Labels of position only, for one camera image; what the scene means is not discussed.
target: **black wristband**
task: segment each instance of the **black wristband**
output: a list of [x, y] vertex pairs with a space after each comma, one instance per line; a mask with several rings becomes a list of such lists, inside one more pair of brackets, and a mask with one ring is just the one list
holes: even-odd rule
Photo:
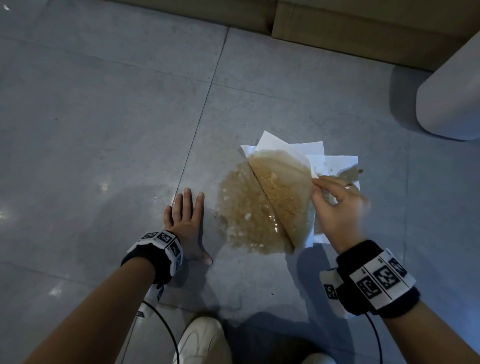
[[145, 258], [155, 268], [155, 279], [152, 284], [168, 284], [172, 279], [170, 275], [170, 265], [172, 262], [165, 254], [163, 249], [159, 249], [153, 244], [137, 245], [135, 249], [129, 252], [121, 261], [120, 266], [124, 265], [130, 259], [140, 256]]
[[420, 292], [417, 288], [412, 287], [393, 302], [375, 310], [370, 301], [363, 295], [350, 275], [382, 252], [383, 249], [375, 242], [366, 240], [343, 252], [336, 259], [337, 272], [344, 282], [336, 290], [338, 298], [345, 309], [354, 315], [371, 311], [374, 315], [383, 318], [395, 318], [410, 311], [420, 301]]

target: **brown cardboard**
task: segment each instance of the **brown cardboard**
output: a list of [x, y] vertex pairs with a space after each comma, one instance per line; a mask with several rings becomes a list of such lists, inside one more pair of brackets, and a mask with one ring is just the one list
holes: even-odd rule
[[215, 23], [271, 34], [275, 20], [273, 0], [116, 0]]
[[468, 40], [286, 2], [272, 37], [430, 71]]
[[286, 0], [389, 24], [471, 38], [480, 31], [479, 0]]

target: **shoe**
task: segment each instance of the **shoe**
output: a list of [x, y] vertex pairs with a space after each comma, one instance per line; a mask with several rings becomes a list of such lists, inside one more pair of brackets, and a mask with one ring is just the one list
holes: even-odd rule
[[315, 354], [307, 356], [305, 360], [301, 362], [301, 364], [336, 364], [336, 363], [331, 356], [316, 352]]
[[[231, 364], [232, 354], [222, 325], [200, 317], [186, 328], [179, 342], [180, 364]], [[177, 364], [177, 353], [172, 364]]]

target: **hand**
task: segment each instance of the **hand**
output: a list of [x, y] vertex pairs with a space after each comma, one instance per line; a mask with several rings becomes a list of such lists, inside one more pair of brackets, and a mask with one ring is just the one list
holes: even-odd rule
[[184, 195], [177, 194], [173, 207], [167, 206], [163, 213], [165, 230], [178, 236], [186, 259], [196, 259], [210, 265], [211, 256], [199, 245], [199, 231], [202, 223], [205, 195], [200, 192], [192, 212], [192, 191], [185, 188]]
[[[312, 202], [322, 229], [338, 254], [366, 240], [360, 222], [370, 211], [370, 202], [356, 186], [345, 188], [347, 182], [329, 176], [313, 178]], [[325, 201], [322, 190], [331, 193], [338, 203]]]

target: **white trash can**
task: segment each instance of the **white trash can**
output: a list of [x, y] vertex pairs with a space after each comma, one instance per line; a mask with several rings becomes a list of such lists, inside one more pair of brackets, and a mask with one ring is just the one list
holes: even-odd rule
[[419, 87], [416, 113], [433, 134], [480, 137], [480, 32]]

